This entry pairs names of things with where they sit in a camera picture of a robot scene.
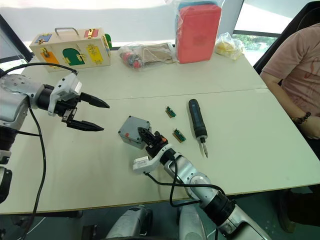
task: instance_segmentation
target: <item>bracelet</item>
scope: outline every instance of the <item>bracelet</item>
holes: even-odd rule
[[[307,121],[308,117],[311,116],[311,112],[307,112],[304,117],[294,117],[294,118],[291,118],[291,120],[295,123],[295,124],[303,124],[304,122]]]

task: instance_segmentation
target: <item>red case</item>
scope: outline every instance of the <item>red case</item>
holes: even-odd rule
[[[186,6],[179,14],[176,31],[179,62],[209,60],[216,42],[221,8],[215,4]]]

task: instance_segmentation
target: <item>yellow panel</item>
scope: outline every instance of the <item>yellow panel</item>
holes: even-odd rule
[[[52,51],[47,51],[46,53],[41,52],[40,54],[47,63],[59,64],[58,60],[56,59]]]
[[[89,45],[86,50],[95,64],[101,64],[104,61],[97,46]]]

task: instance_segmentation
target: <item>pink shirt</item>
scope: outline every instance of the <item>pink shirt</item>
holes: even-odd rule
[[[288,37],[262,69],[304,112],[320,117],[320,23]]]

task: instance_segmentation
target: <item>hand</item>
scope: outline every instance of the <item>hand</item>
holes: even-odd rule
[[[320,117],[310,116],[300,124],[300,129],[309,139],[320,139]]]

